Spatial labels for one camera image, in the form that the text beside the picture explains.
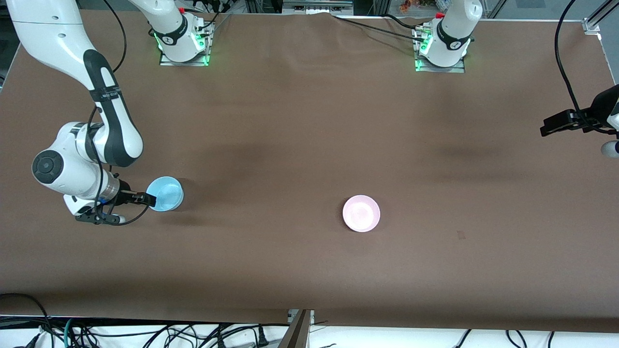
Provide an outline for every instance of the white robot link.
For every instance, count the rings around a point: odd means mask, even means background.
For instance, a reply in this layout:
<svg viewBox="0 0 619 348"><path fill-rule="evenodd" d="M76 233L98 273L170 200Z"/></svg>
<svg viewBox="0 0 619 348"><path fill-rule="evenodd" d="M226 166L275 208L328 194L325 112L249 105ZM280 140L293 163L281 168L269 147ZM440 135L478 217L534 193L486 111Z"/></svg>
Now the white robot link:
<svg viewBox="0 0 619 348"><path fill-rule="evenodd" d="M482 13L479 0L454 0L444 18L424 24L424 27L430 27L431 37L422 46L420 54L436 66L454 66L466 54L470 34Z"/></svg>
<svg viewBox="0 0 619 348"><path fill-rule="evenodd" d="M199 22L181 14L173 0L131 2L147 16L155 32L173 38L169 45L162 45L170 59L186 61L199 52L201 46L193 36L201 30L194 26ZM120 215L99 214L94 208L102 204L154 206L155 197L131 191L127 183L99 167L98 160L117 167L131 165L142 154L143 143L112 68L84 31L76 2L8 0L7 5L26 51L84 85L103 121L90 127L84 122L65 124L52 145L35 157L34 177L43 186L62 193L69 211L79 221L124 222Z"/></svg>

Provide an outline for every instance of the brown table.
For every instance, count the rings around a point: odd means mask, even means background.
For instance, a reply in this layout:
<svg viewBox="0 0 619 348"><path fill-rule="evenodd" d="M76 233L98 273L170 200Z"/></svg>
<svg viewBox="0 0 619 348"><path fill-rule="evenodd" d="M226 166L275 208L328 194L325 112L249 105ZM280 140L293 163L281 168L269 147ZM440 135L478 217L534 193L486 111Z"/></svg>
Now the brown table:
<svg viewBox="0 0 619 348"><path fill-rule="evenodd" d="M114 65L112 15L83 15ZM186 201L123 228L75 222L30 164L92 102L20 49L0 95L3 291L53 315L619 331L610 138L539 135L571 105L556 23L481 22L466 73L432 74L406 39L327 14L234 15L211 66L160 67L143 16L121 18L116 76L145 148L118 172L136 189L178 177ZM588 106L612 85L600 43L577 23L562 39ZM370 233L342 223L354 194L381 206Z"/></svg>

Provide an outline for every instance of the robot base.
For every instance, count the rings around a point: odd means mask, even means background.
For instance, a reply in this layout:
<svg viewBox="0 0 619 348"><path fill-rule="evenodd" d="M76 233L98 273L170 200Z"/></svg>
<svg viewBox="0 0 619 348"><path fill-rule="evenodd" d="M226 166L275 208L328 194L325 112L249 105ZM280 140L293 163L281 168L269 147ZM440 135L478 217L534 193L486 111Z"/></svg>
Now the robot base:
<svg viewBox="0 0 619 348"><path fill-rule="evenodd" d="M161 53L161 57L159 58L159 65L161 66L209 66L210 62L210 50L213 46L213 34L214 34L215 24L211 23L206 28L204 28L204 44L206 49L200 52L193 59L186 62L175 62Z"/></svg>
<svg viewBox="0 0 619 348"><path fill-rule="evenodd" d="M430 23L424 23L423 25L418 25L415 29L412 29L411 31L412 31L413 37L420 37L420 38L423 38L424 40L431 40ZM430 63L428 58L426 58L424 55L419 53L419 51L422 49L422 46L425 44L426 44L425 42L413 41L416 71L464 73L464 59L462 58L460 58L460 60L458 61L458 63L456 63L456 65L450 66L450 67L441 67L441 66L436 66Z"/></svg>

